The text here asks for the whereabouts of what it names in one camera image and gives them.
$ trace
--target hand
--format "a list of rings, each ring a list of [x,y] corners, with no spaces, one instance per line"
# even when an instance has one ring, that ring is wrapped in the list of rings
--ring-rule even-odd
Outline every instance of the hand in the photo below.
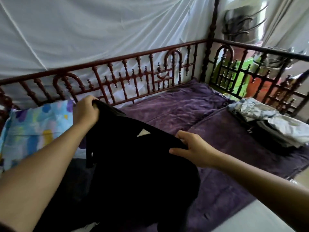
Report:
[[[99,110],[92,101],[97,99],[88,95],[79,101],[73,109],[73,124],[81,124],[88,130],[91,129],[98,121]]]
[[[219,156],[223,154],[205,142],[199,135],[179,130],[176,137],[188,146],[188,150],[171,148],[169,152],[190,160],[197,167],[216,167]]]

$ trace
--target pillow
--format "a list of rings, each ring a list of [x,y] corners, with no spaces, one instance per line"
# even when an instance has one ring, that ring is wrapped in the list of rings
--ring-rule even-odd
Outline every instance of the pillow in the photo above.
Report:
[[[12,110],[0,136],[4,170],[46,146],[72,125],[72,100]]]

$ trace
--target person's right arm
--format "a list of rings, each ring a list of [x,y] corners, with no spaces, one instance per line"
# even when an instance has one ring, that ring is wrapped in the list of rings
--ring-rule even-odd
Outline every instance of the person's right arm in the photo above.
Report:
[[[206,143],[199,135],[179,131],[176,137],[188,150],[170,149],[198,167],[216,168],[234,178],[253,196],[296,231],[309,228],[309,190],[276,175],[224,154]]]

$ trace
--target white tile floor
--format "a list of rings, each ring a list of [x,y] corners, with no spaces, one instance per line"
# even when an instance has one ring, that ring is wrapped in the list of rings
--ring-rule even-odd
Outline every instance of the white tile floor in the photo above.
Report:
[[[309,188],[309,168],[295,180]],[[264,204],[256,200],[212,232],[294,232]]]

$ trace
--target person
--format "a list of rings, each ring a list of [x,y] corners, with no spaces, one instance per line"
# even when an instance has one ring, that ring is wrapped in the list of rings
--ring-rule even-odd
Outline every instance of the person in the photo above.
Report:
[[[99,111],[92,106],[94,99],[93,96],[87,96],[79,101],[74,110],[72,127],[2,174],[0,231],[33,231],[78,145],[98,120]],[[308,189],[224,154],[197,134],[179,131],[176,137],[188,146],[188,150],[172,148],[171,154],[187,158],[198,167],[225,172],[294,230],[308,230]]]

